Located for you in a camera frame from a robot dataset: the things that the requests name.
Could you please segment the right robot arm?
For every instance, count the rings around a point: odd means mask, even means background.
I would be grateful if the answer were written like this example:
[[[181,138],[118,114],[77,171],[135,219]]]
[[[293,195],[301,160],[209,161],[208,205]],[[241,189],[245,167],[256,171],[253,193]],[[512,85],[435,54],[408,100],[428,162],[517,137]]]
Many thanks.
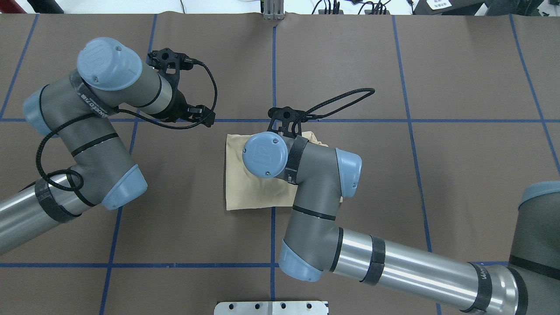
[[[458,309],[559,313],[559,174],[536,122],[328,123],[336,149],[272,131],[245,166],[296,188],[280,269],[327,273]]]

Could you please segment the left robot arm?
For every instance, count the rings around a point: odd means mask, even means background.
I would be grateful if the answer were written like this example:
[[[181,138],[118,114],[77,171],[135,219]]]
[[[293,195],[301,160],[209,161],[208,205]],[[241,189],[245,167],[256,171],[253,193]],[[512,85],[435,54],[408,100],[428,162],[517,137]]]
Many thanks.
[[[216,101],[189,105],[178,89],[182,70],[208,66],[169,48],[147,56],[143,62],[114,38],[94,38],[75,70],[25,100],[25,120],[43,136],[39,179],[1,202],[2,254],[96,205],[118,209],[146,192],[110,116],[125,113],[172,130],[214,124]]]

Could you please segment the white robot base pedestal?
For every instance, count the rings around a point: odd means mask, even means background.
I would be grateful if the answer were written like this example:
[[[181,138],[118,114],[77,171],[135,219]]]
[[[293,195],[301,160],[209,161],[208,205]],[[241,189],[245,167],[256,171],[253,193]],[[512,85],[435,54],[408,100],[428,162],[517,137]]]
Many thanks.
[[[329,315],[327,301],[224,301],[214,315]]]

